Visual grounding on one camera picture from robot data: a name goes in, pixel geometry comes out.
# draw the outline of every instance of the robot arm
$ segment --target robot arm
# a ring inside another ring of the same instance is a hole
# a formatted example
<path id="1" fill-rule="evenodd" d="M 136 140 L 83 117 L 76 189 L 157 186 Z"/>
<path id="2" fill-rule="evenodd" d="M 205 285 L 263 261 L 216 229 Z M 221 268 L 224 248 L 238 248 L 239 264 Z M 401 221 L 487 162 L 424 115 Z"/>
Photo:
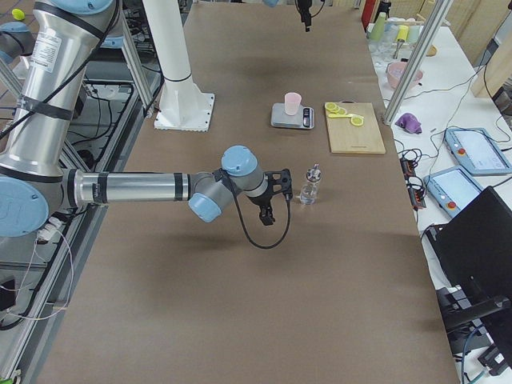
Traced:
<path id="1" fill-rule="evenodd" d="M 70 170 L 63 185 L 65 201 L 71 208 L 90 203 L 188 201 L 192 211 L 205 222 L 215 220 L 234 196 L 243 192 L 260 206 L 260 219 L 266 226 L 274 223 L 272 197 L 283 193 L 290 200 L 292 194 L 290 172 L 264 173 L 256 157 L 244 146 L 229 148 L 222 156 L 222 168 L 213 173 L 124 174 Z"/>
<path id="2" fill-rule="evenodd" d="M 18 56 L 28 56 L 34 49 L 34 36 L 22 22 L 7 22 L 0 26 L 0 60 L 11 64 Z"/>
<path id="3" fill-rule="evenodd" d="M 63 173 L 58 164 L 85 64 L 103 43 L 121 0 L 36 0 L 40 31 L 6 150 L 0 154 L 0 236 L 23 236 L 56 210 L 87 203 L 189 200 L 213 221 L 241 192 L 274 222 L 270 199 L 291 199 L 288 170 L 264 173 L 245 147 L 229 148 L 209 174 Z"/>

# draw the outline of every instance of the power strip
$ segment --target power strip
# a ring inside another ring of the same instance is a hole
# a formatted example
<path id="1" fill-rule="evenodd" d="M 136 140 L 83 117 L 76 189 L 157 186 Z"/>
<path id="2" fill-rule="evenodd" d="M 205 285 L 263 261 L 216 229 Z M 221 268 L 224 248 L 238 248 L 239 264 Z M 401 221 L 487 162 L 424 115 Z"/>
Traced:
<path id="1" fill-rule="evenodd" d="M 425 193 L 423 191 L 423 187 L 410 181 L 411 178 L 416 178 L 417 180 L 421 181 L 421 179 L 416 176 L 416 171 L 414 170 L 414 162 L 406 158 L 401 158 L 400 167 L 402 168 L 403 177 L 406 180 L 410 204 L 415 210 L 426 208 L 425 199 L 423 198 Z"/>

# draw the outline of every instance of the yellow cup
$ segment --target yellow cup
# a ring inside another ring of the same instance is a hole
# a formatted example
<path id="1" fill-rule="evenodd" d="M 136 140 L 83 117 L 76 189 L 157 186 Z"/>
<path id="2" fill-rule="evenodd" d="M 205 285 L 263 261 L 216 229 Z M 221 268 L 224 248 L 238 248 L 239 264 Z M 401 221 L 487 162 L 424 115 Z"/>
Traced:
<path id="1" fill-rule="evenodd" d="M 398 26 L 398 34 L 397 34 L 397 41 L 398 40 L 407 40 L 407 35 L 409 34 L 409 27 L 408 26 Z"/>

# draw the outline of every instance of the yellow object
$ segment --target yellow object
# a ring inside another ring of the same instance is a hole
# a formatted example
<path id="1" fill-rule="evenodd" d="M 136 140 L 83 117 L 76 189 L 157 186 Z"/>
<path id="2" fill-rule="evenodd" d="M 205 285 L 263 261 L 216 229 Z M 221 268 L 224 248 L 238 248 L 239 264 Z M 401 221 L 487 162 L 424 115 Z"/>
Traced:
<path id="1" fill-rule="evenodd" d="M 408 26 L 398 26 L 398 34 L 397 34 L 397 41 L 398 40 L 407 40 L 407 35 L 409 34 L 409 27 Z"/>
<path id="2" fill-rule="evenodd" d="M 365 118 L 360 114 L 328 114 L 328 118 L 350 118 L 350 124 L 353 126 L 362 126 Z"/>
<path id="3" fill-rule="evenodd" d="M 428 56 L 428 57 L 435 56 L 437 52 L 438 52 L 438 49 L 435 46 L 430 46 L 428 52 L 426 53 L 426 56 Z"/>
<path id="4" fill-rule="evenodd" d="M 333 114 L 348 114 L 347 110 L 345 108 L 341 108 L 338 104 L 335 102 L 326 102 L 324 105 L 326 110 Z"/>
<path id="5" fill-rule="evenodd" d="M 359 114 L 349 114 L 348 111 L 335 102 L 326 102 L 324 104 L 327 112 L 330 112 L 328 118 L 349 118 L 353 126 L 362 126 L 365 118 Z"/>
<path id="6" fill-rule="evenodd" d="M 25 20 L 25 12 L 23 12 L 19 8 L 14 8 L 11 13 L 13 15 L 14 20 L 18 20 L 19 22 L 21 20 Z"/>

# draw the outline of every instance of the glass bottle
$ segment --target glass bottle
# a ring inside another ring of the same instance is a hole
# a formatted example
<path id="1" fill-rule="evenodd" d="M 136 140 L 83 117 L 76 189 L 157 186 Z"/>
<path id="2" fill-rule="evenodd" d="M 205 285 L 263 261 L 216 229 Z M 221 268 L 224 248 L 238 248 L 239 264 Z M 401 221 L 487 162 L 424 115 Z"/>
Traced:
<path id="1" fill-rule="evenodd" d="M 301 203 L 313 204 L 318 196 L 318 184 L 322 179 L 322 172 L 315 164 L 313 168 L 309 168 L 306 172 L 306 183 L 301 188 Z"/>

